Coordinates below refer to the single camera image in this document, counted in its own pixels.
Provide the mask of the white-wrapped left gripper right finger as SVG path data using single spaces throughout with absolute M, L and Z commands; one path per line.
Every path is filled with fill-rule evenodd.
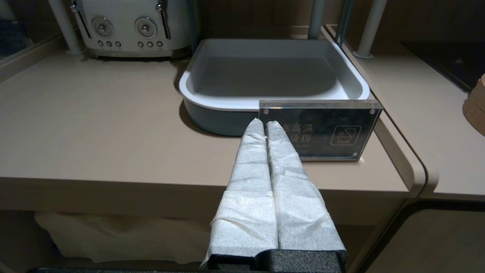
M 272 272 L 344 272 L 347 252 L 320 191 L 277 121 L 266 135 L 278 249 L 262 258 Z

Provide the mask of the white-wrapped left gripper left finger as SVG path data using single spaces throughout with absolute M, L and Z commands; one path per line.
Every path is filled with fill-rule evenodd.
M 201 268 L 220 256 L 252 260 L 278 247 L 277 216 L 261 120 L 247 126 L 232 175 L 211 222 L 211 237 Z

